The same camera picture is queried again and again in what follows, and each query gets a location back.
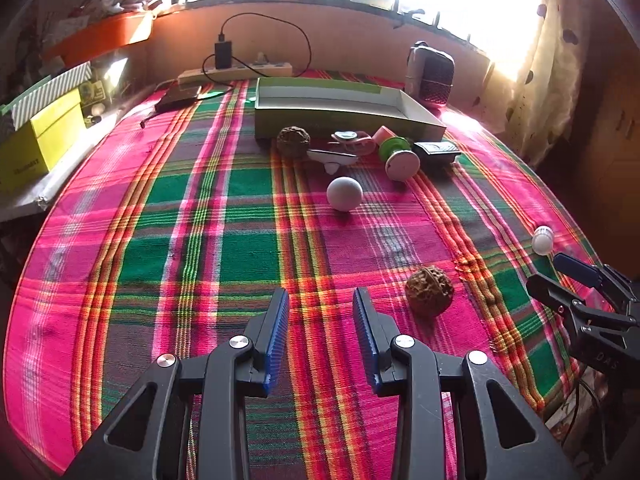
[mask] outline blue gripper pad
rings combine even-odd
[[[382,394],[383,384],[394,380],[390,345],[400,331],[391,316],[376,312],[363,286],[353,291],[353,321],[367,383],[375,394]]]
[[[278,287],[271,297],[267,312],[252,318],[244,330],[244,334],[254,341],[250,382],[262,383],[265,394],[278,380],[287,341],[288,321],[289,293]]]
[[[597,267],[576,260],[568,254],[556,254],[556,256],[554,256],[554,267],[565,276],[569,276],[575,281],[590,286],[591,288],[598,288],[602,284],[602,276]]]

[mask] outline curtain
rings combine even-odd
[[[535,12],[530,45],[511,77],[501,66],[505,60],[513,63],[513,57],[490,55],[492,65],[474,102],[471,115],[534,168],[559,137],[570,134],[589,43],[590,2],[526,0],[516,6],[517,20],[528,21]],[[505,26],[517,30],[517,23]]]

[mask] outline white plastic piece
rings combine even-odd
[[[358,161],[358,157],[351,153],[334,153],[325,150],[306,150],[306,155],[316,162],[324,164],[324,170],[332,175],[340,169],[340,166],[350,166]]]
[[[326,189],[329,205],[338,211],[351,211],[362,203],[362,186],[348,176],[339,176]]]
[[[336,174],[339,169],[340,169],[340,164],[338,164],[337,162],[326,162],[324,164],[324,170],[328,175]]]
[[[554,232],[551,227],[541,225],[533,232],[531,241],[533,252],[540,256],[547,256],[554,248]]]
[[[420,158],[409,150],[393,153],[385,164],[386,176],[391,180],[404,182],[420,170]]]

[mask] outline black cable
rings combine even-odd
[[[569,436],[569,433],[571,433],[571,430],[574,428],[574,424],[575,424],[575,419],[578,417],[578,409],[580,408],[580,384],[579,383],[575,383],[575,409],[574,409],[574,416],[572,416],[571,418],[571,422],[569,423],[569,429],[566,430],[566,433],[564,434],[564,438],[562,439],[561,442],[561,446],[564,447],[564,443],[567,440],[567,437]]]
[[[593,399],[593,403],[596,405],[596,410],[598,412],[598,416],[600,417],[600,431],[602,433],[602,458],[604,460],[604,465],[607,465],[609,463],[609,458],[607,457],[607,438],[605,434],[604,413],[602,413],[600,399],[596,395],[596,392],[594,392],[591,387],[586,382],[584,382],[584,380],[580,379],[578,380],[578,383],[581,384],[585,390],[587,390],[587,393],[591,396],[591,399]]]
[[[266,14],[261,14],[260,12],[238,12],[238,14],[234,14],[233,16],[229,16],[222,23],[222,27],[220,27],[220,35],[219,35],[219,38],[218,38],[220,41],[224,41],[226,23],[229,22],[230,20],[232,20],[233,18],[237,18],[238,16],[261,16],[263,18],[268,18],[269,20],[273,20],[274,22],[286,23],[287,25],[291,25],[292,27],[295,27],[297,30],[299,30],[302,33],[302,35],[305,37],[306,48],[309,50],[309,61],[306,64],[304,70],[302,72],[300,72],[299,74],[295,75],[294,77],[300,77],[301,75],[303,75],[303,73],[305,73],[307,70],[309,70],[309,67],[311,66],[311,60],[313,59],[313,51],[311,50],[311,42],[309,41],[309,37],[306,35],[306,32],[304,30],[302,30],[302,28],[297,26],[295,23],[288,22],[287,20],[281,20],[280,18],[274,18],[273,16],[268,16]],[[244,65],[248,69],[252,70],[253,72],[257,73],[258,75],[260,75],[262,77],[269,77],[266,74],[263,74],[261,72],[258,72],[255,69],[253,69],[252,67],[247,65],[247,63],[245,63],[243,61],[240,61],[237,57],[234,57],[233,59],[235,59],[238,63],[241,63],[242,65]]]
[[[194,104],[199,103],[200,101],[207,101],[209,99],[215,99],[216,97],[222,97],[223,95],[228,94],[229,92],[232,92],[233,90],[236,89],[236,87],[234,85],[230,85],[229,83],[224,83],[222,81],[215,81],[215,80],[213,80],[212,78],[209,77],[209,74],[207,74],[207,71],[205,70],[205,65],[206,65],[207,61],[209,59],[211,59],[212,57],[214,57],[214,56],[215,56],[215,54],[211,54],[210,56],[207,56],[202,61],[202,74],[204,75],[204,77],[209,79],[209,81],[211,81],[213,83],[216,83],[216,84],[227,86],[228,88],[224,92],[221,92],[220,94],[210,95],[208,97],[203,97],[201,99],[197,99]],[[166,113],[168,111],[174,111],[174,110],[166,110],[166,111],[163,111],[163,112],[153,112],[151,115],[149,115],[148,117],[145,117],[144,119],[142,119],[140,121],[140,128],[145,128],[146,127],[146,123],[148,121],[150,121],[154,117],[158,117],[158,115],[162,115],[162,114],[164,114],[164,113]]]

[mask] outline power strip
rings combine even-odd
[[[293,69],[289,63],[250,63],[252,68],[269,77],[291,77]],[[233,65],[231,68],[207,69],[207,75],[214,81],[226,82],[238,79],[257,79],[260,76],[242,65]],[[203,84],[210,82],[202,73],[202,70],[186,70],[178,76],[180,86],[191,86],[194,83]]]

